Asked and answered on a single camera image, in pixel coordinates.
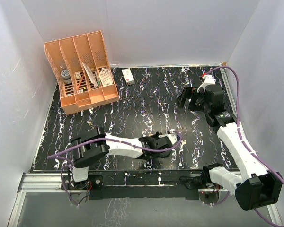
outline black marble surface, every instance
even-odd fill
[[[222,163],[237,168],[232,156],[207,125],[200,112],[178,109],[175,99],[184,85],[200,83],[199,77],[210,67],[132,68],[135,85],[126,86],[122,69],[112,69],[120,101],[66,115],[60,106],[56,89],[41,144],[31,171],[58,171],[62,161],[47,160],[48,155],[70,147],[73,136],[96,126],[123,138],[137,138],[159,131],[177,129],[183,134],[181,147],[168,158],[139,160],[122,156],[106,156],[90,166],[90,170],[137,169],[202,169],[204,165]],[[224,87],[220,71],[214,73],[216,83]],[[225,93],[225,105],[230,106]]]

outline white veins pattern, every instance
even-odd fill
[[[66,115],[56,89],[32,170],[59,171],[66,163],[46,157],[69,148],[73,137],[97,126],[103,127],[107,134],[123,138],[175,129],[182,134],[183,141],[167,158],[140,160],[106,156],[92,164],[90,170],[201,169],[212,163],[236,168],[227,148],[206,123],[204,114],[188,110],[189,101],[183,109],[175,104],[184,86],[199,83],[202,73],[210,67],[131,68],[135,84],[130,86],[126,85],[121,70],[112,69],[118,102]],[[214,77],[223,87],[220,72],[214,73]],[[226,93],[224,100],[229,107]]]

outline small white box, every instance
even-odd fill
[[[81,73],[80,72],[75,72],[75,77],[76,77],[76,79],[81,79]]]
[[[134,84],[134,78],[131,72],[131,68],[122,70],[122,73],[127,85]]]

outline metal frame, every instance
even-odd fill
[[[119,64],[110,64],[111,68],[156,68],[156,67],[216,67],[220,64],[184,64],[184,65],[149,65],[149,66],[119,66]]]
[[[228,77],[226,71],[224,69],[220,69],[222,74],[222,79],[224,81],[226,91],[228,97],[230,99],[231,107],[235,115],[236,112],[236,105],[231,93],[231,88],[228,82]],[[211,191],[212,189],[198,189],[199,192],[207,192]],[[16,197],[15,205],[13,211],[11,213],[8,227],[16,227],[20,218],[20,214],[22,211],[22,207],[25,201],[26,192],[64,192],[61,190],[61,177],[59,173],[33,173],[33,174],[24,174],[22,181],[20,183],[18,194]],[[86,190],[70,190],[70,192],[82,192],[86,193]],[[281,219],[275,204],[267,206],[271,220],[274,224],[281,225]]]

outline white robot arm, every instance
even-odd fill
[[[163,135],[157,132],[152,136],[135,139],[120,138],[106,134],[101,127],[96,127],[89,132],[83,133],[81,136],[72,140],[72,147],[94,139],[103,138],[105,140],[88,143],[85,146],[79,146],[73,150],[74,161],[71,171],[74,182],[87,180],[89,166],[106,155],[120,155],[138,159],[168,157],[171,154],[170,148],[177,142],[176,134],[174,134],[172,130],[168,133],[169,134]],[[154,150],[154,152],[145,151],[141,148],[151,149]]]
[[[188,109],[205,113],[207,123],[224,142],[241,173],[238,176],[220,164],[212,164],[203,167],[202,178],[206,183],[221,185],[234,194],[244,210],[276,203],[282,183],[242,144],[237,132],[237,119],[232,111],[224,107],[221,86],[215,84],[212,75],[203,75],[202,80],[199,87],[184,88],[176,103],[182,108],[185,100],[190,99]]]

